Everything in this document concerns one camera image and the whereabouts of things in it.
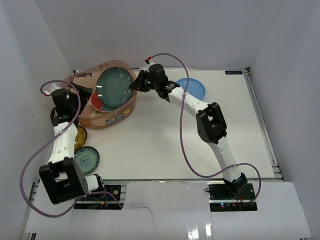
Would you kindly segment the red plate with teal waves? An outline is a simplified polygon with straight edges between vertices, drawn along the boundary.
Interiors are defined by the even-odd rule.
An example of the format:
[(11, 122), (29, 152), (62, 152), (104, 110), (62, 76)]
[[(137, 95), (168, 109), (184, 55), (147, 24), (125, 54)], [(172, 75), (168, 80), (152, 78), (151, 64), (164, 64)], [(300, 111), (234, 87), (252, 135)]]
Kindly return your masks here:
[(91, 105), (99, 112), (108, 113), (116, 110), (116, 107), (111, 107), (104, 104), (98, 97), (97, 91), (94, 90), (90, 97)]

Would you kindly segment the cream plate with black flowers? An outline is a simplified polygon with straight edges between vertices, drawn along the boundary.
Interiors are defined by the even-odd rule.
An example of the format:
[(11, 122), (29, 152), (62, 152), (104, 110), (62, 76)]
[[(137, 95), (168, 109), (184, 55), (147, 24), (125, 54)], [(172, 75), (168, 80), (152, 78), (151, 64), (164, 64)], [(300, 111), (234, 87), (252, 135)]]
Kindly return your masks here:
[(98, 110), (94, 110), (91, 113), (90, 118), (96, 118), (96, 117), (105, 116), (105, 115), (106, 115), (106, 112), (101, 112), (101, 111), (98, 111)]

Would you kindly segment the dark teal ceramic plate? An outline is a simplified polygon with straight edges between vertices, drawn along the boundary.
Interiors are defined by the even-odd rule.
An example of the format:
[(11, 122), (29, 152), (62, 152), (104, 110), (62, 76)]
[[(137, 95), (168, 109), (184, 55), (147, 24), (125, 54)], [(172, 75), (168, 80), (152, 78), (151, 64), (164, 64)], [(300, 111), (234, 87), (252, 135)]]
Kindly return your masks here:
[(126, 69), (108, 68), (96, 82), (97, 96), (106, 106), (118, 108), (132, 97), (133, 91), (129, 86), (133, 81), (133, 77)]

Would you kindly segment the light blue plastic plate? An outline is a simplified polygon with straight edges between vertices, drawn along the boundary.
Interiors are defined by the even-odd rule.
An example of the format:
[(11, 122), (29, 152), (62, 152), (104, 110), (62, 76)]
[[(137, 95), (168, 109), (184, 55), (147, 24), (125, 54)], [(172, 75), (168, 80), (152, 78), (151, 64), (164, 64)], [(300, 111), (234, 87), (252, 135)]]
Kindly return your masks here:
[(192, 95), (193, 97), (197, 98), (200, 101), (203, 101), (205, 99), (206, 95), (206, 88), (205, 86), (194, 78), (181, 78), (176, 81), (177, 84), (180, 85), (184, 90)]

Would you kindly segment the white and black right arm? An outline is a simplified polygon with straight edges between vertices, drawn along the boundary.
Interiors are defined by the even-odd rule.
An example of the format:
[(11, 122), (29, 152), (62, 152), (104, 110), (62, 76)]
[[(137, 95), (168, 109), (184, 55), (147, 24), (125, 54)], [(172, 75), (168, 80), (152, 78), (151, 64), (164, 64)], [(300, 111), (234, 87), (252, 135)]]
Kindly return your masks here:
[(129, 88), (144, 93), (153, 90), (161, 99), (180, 107), (182, 114), (187, 112), (193, 116), (198, 136), (209, 145), (221, 168), (226, 195), (233, 200), (243, 195), (248, 180), (229, 147), (227, 124), (218, 103), (206, 103), (187, 93), (186, 88), (168, 79), (161, 64), (151, 60)]

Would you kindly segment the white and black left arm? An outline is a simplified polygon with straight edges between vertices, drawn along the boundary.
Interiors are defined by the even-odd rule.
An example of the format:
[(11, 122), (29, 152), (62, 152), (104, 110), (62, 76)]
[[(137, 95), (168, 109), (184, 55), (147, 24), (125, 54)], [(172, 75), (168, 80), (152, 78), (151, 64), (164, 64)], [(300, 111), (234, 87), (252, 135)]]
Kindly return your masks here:
[(39, 168), (39, 175), (55, 205), (87, 194), (99, 200), (106, 193), (102, 178), (98, 174), (86, 176), (75, 160), (79, 115), (93, 89), (77, 84), (69, 87), (66, 89), (59, 81), (52, 81), (50, 89), (44, 91), (44, 95), (51, 97), (55, 104), (50, 113), (55, 139), (49, 160)]

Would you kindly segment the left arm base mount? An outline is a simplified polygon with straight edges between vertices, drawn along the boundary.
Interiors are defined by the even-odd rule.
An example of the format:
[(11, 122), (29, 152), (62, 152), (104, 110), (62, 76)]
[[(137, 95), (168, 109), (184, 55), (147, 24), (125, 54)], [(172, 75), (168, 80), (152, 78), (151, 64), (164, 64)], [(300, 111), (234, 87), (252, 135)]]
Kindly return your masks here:
[(127, 186), (124, 184), (105, 184), (104, 190), (108, 193), (93, 194), (82, 197), (75, 210), (121, 210), (125, 199)]

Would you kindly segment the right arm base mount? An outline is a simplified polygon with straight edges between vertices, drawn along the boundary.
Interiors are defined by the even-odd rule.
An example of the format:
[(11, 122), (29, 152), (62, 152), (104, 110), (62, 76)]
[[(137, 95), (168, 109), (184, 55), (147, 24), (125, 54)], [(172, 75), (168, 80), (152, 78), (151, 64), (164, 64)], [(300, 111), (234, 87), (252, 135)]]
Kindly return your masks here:
[(234, 194), (224, 184), (209, 184), (205, 191), (209, 196), (210, 211), (213, 212), (255, 212), (256, 201), (249, 203), (256, 195), (251, 183)]

